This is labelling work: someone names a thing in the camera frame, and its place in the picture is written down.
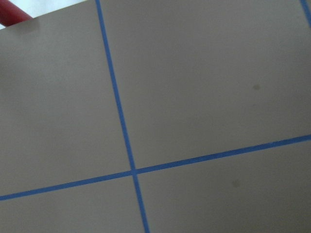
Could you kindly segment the red cylindrical object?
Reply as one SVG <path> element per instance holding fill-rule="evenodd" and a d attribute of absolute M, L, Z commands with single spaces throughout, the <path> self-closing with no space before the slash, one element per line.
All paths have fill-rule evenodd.
<path fill-rule="evenodd" d="M 0 0 L 0 24 L 8 27 L 32 19 L 9 0 Z"/>

